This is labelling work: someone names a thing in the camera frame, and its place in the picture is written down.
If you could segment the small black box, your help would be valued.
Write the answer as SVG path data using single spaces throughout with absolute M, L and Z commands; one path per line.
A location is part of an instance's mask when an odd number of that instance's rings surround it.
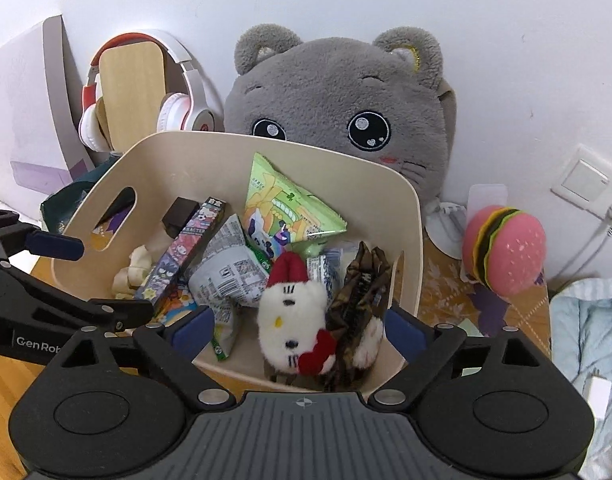
M 196 200 L 177 197 L 161 218 L 166 234 L 174 240 L 198 209 L 199 202 Z

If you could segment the hello kitty red plush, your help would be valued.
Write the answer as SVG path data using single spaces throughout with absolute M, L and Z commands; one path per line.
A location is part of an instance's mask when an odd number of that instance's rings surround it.
M 342 359 L 341 337 L 327 325 L 324 285 L 309 278 L 295 252 L 274 263 L 257 313 L 258 341 L 268 375 L 318 377 Z

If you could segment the light green snack bag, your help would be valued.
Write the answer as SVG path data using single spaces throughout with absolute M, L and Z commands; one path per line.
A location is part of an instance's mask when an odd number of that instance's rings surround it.
M 259 153 L 251 162 L 242 222 L 251 244 L 272 260 L 292 244 L 347 230 L 347 222 L 335 210 Z

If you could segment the white crumpled candy wrapper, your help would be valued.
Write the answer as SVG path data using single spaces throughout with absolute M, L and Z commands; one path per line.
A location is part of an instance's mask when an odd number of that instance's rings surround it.
M 149 249 L 141 245 L 129 256 L 129 264 L 120 269 L 113 278 L 111 287 L 116 299 L 130 299 L 148 278 L 153 268 L 153 258 Z

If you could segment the dark green paper bag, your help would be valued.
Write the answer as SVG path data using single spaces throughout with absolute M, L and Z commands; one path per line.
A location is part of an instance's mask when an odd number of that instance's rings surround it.
M 44 200 L 40 205 L 40 212 L 42 224 L 46 230 L 61 234 L 93 186 L 115 165 L 118 159 L 120 159 L 120 156 L 111 155 L 100 166 L 86 172 Z M 134 206 L 135 200 L 134 189 L 124 188 L 113 200 L 113 203 L 108 206 L 96 226 L 111 220 L 116 214 L 123 214 L 126 210 L 130 210 Z

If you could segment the purple floral table mat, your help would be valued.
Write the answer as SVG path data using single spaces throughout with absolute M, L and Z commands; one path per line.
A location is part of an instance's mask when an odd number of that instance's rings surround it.
M 504 326 L 519 328 L 543 352 L 550 351 L 548 289 L 543 278 L 513 297 L 502 298 L 481 284 L 460 278 L 461 262 L 424 240 L 423 287 L 417 316 L 428 325 L 465 320 L 484 336 Z

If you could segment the sanrio character box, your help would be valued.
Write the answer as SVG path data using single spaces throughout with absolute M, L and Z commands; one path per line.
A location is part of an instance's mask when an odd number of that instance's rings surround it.
M 217 232 L 225 206 L 225 202 L 215 197 L 208 197 L 197 206 L 138 288 L 135 300 L 148 300 L 152 304 L 154 318 L 164 310 L 164 303 L 179 276 L 184 274 Z

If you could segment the beige plastic storage bin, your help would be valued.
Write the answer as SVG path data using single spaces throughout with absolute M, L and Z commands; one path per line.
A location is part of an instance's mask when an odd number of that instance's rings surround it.
M 142 297 L 167 323 L 187 319 L 168 302 L 187 289 L 215 318 L 199 367 L 260 391 L 320 388 L 319 378 L 296 376 L 297 361 L 323 335 L 351 260 L 383 255 L 391 270 L 350 357 L 360 391 L 375 391 L 405 362 L 386 339 L 386 316 L 419 307 L 420 203 L 404 177 L 375 162 L 240 134 L 157 133 L 120 157 L 65 232 L 86 249 L 77 261 L 53 262 L 60 289 L 82 299 Z M 259 306 L 271 266 L 292 251 L 280 236 L 294 234 L 310 246 L 353 243 L 341 260 L 321 259 L 294 281 L 315 300 L 300 322 Z

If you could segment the brown scrunchie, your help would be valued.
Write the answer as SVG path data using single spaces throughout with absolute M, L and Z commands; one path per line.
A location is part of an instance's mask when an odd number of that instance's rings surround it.
M 326 392 L 359 387 L 374 365 L 384 337 L 391 275 L 385 252 L 361 242 L 327 310 L 327 329 L 336 339 L 336 353 L 335 364 L 325 374 Z

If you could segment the white green snack packet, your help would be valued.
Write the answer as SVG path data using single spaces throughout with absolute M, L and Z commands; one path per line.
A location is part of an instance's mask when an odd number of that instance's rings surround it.
M 255 312 L 258 339 L 259 300 L 273 265 L 265 266 L 245 242 L 235 214 L 225 220 L 210 240 L 202 259 L 192 264 L 187 286 L 197 304 L 206 304 L 214 312 L 217 350 L 229 350 L 237 312 L 243 309 Z

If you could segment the grey white board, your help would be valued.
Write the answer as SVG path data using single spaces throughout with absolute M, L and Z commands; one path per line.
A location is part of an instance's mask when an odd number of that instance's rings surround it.
M 92 169 L 68 101 L 62 18 L 51 16 L 0 48 L 0 202 L 36 216 Z

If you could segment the white round device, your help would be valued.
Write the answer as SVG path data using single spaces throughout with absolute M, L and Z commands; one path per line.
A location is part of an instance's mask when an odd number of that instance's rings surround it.
M 466 230 L 466 208 L 460 204 L 440 202 L 438 198 L 425 208 L 424 226 L 434 246 L 452 259 L 462 258 Z

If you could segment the pink hamburger plush toy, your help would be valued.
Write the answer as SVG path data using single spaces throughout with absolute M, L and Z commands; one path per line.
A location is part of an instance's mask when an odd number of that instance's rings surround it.
M 540 221 L 523 210 L 491 205 L 467 223 L 464 271 L 498 296 L 515 296 L 536 283 L 546 256 Z

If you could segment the wooden headphone stand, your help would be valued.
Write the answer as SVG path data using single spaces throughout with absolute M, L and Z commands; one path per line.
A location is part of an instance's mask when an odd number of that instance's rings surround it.
M 152 41 L 125 44 L 105 50 L 99 68 L 111 144 L 125 153 L 156 131 L 166 94 L 164 53 Z

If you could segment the light blue cloth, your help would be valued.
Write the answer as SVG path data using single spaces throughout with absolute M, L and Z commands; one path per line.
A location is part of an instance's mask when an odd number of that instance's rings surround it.
M 583 479 L 612 479 L 612 278 L 586 278 L 550 302 L 552 360 L 588 402 L 594 435 Z

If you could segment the red white headphones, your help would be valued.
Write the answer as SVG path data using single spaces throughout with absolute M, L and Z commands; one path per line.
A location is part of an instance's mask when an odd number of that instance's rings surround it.
M 93 56 L 78 125 L 89 150 L 125 153 L 154 132 L 216 126 L 193 56 L 167 32 L 125 32 Z

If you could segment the grey cat plush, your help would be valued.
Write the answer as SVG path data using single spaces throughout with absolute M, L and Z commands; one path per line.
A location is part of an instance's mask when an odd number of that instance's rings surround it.
M 407 179 L 422 204 L 445 182 L 457 100 L 443 77 L 443 51 L 423 28 L 402 26 L 371 42 L 301 40 L 256 25 L 234 50 L 225 130 L 378 162 Z

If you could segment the white wall socket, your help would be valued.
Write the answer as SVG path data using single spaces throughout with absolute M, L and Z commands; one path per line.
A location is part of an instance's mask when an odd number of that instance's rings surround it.
M 580 144 L 551 186 L 551 192 L 604 219 L 612 206 L 612 162 Z

